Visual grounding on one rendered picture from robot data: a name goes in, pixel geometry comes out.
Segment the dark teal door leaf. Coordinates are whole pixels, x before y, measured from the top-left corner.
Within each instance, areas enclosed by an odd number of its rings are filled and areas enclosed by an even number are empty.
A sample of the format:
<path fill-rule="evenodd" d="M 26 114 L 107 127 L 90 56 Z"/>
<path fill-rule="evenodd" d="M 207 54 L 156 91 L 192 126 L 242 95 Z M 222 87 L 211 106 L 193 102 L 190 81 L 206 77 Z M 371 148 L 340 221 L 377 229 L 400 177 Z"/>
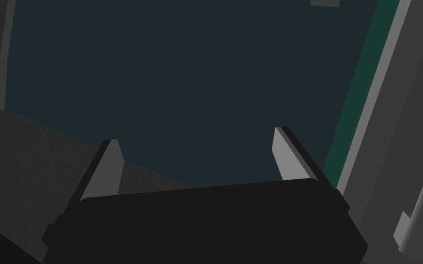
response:
<path fill-rule="evenodd" d="M 288 127 L 335 185 L 400 0 L 15 0 L 5 108 L 187 187 L 272 181 Z"/>

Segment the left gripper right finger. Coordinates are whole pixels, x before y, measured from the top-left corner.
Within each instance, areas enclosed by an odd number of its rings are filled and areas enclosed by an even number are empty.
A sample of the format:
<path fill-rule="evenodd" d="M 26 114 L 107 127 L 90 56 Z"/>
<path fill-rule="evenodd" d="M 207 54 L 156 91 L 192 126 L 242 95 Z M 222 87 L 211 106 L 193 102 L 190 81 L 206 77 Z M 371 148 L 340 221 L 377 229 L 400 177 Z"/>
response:
<path fill-rule="evenodd" d="M 312 178 L 333 189 L 323 171 L 287 126 L 275 128 L 272 153 L 283 180 Z"/>

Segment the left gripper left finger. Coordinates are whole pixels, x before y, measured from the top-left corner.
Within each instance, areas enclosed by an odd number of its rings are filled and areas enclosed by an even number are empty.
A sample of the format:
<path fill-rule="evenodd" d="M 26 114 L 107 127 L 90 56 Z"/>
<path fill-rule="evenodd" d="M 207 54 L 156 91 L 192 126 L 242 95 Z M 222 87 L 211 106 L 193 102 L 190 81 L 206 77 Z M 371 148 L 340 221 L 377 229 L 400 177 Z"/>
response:
<path fill-rule="evenodd" d="M 81 177 L 71 197 L 71 204 L 91 197 L 117 195 L 123 168 L 124 157 L 118 140 L 104 140 Z"/>

